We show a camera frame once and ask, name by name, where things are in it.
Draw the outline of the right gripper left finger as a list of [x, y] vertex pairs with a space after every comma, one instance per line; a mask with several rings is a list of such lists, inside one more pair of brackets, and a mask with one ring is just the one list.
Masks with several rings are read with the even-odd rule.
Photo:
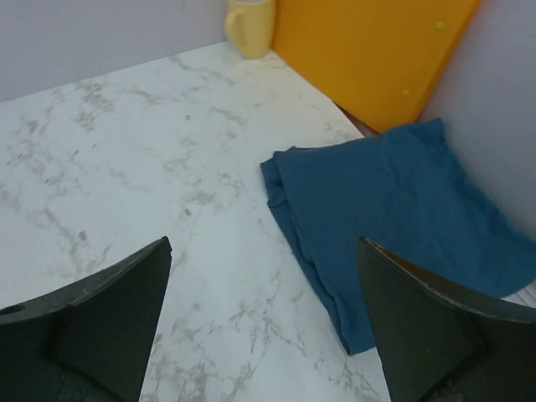
[[172, 263], [168, 237], [1, 310], [3, 401], [137, 401]]

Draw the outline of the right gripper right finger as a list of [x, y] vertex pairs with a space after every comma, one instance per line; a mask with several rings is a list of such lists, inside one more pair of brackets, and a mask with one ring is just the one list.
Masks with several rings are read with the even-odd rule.
[[360, 238], [358, 275], [393, 401], [533, 401], [535, 310]]

